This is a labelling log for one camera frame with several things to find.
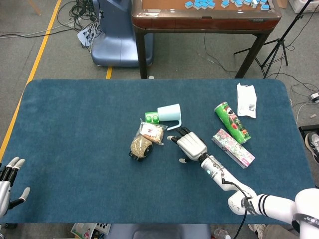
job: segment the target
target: white cup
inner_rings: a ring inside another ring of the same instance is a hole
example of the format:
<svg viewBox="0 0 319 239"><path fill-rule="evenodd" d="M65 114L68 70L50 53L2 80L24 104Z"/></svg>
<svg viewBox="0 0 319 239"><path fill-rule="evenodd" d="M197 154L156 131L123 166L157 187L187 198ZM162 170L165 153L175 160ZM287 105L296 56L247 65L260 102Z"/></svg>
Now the white cup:
<svg viewBox="0 0 319 239"><path fill-rule="evenodd" d="M160 121L178 121L178 125L169 127L167 130L178 128L181 126L181 114L179 104L159 107L158 114Z"/></svg>

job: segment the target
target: blue tablecloth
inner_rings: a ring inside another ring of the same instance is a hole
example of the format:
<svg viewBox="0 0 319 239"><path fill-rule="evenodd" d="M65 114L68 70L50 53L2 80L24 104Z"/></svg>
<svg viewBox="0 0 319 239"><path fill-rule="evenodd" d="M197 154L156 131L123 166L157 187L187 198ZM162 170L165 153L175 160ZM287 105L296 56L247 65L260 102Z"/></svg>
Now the blue tablecloth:
<svg viewBox="0 0 319 239"><path fill-rule="evenodd" d="M254 85L257 118L241 117L255 157L242 169L211 138L227 101L237 111L238 83ZM223 192L199 163L181 164L182 151L166 139L143 162L129 158L145 112L180 103L182 124L198 134L239 181L257 194L294 199L313 187L286 88L278 80L35 80L27 85L3 163L26 159L12 198L28 200L8 223L240 223ZM247 223L278 223L248 216Z"/></svg>

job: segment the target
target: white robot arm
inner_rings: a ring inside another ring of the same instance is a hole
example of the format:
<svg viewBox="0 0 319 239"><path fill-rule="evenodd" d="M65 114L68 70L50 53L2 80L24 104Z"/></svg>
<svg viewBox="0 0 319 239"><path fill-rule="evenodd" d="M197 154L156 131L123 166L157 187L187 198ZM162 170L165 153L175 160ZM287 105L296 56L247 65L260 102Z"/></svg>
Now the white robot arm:
<svg viewBox="0 0 319 239"><path fill-rule="evenodd" d="M11 187L13 186L15 177L23 164L24 159L15 157L5 167L5 169L0 172L0 218L3 217L8 210L25 202L29 195L30 188L27 187L18 199L10 202Z"/></svg>
<svg viewBox="0 0 319 239"><path fill-rule="evenodd" d="M187 155L187 159L179 161L199 161L200 166L224 191L236 191L228 199L228 206L233 213L270 217L292 224L300 231L300 239L319 238L319 189L302 190L296 195L295 201L267 194L257 195L250 187L239 182L217 159L209 155L207 146L194 132L185 127L177 131L181 137L167 138Z"/></svg>

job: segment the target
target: round snack package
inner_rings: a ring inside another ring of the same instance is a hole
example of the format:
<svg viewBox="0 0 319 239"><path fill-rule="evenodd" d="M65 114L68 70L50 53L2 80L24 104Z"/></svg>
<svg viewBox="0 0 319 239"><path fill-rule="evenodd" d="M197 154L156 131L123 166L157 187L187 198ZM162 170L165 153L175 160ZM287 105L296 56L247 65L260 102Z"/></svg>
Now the round snack package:
<svg viewBox="0 0 319 239"><path fill-rule="evenodd" d="M152 142L143 136L138 135L131 143L129 156L136 161L142 161L151 153L152 149Z"/></svg>

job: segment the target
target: shoe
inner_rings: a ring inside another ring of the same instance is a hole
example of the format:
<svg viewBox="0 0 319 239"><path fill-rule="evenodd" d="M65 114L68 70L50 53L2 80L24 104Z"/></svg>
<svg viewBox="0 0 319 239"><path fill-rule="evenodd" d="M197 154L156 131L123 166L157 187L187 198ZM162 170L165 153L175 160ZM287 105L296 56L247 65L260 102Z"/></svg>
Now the shoe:
<svg viewBox="0 0 319 239"><path fill-rule="evenodd" d="M307 133L305 145L313 155L314 160L319 164L319 135L315 132Z"/></svg>
<svg viewBox="0 0 319 239"><path fill-rule="evenodd" d="M265 224L248 224L248 227L257 235L258 239L263 239L264 231L266 229Z"/></svg>

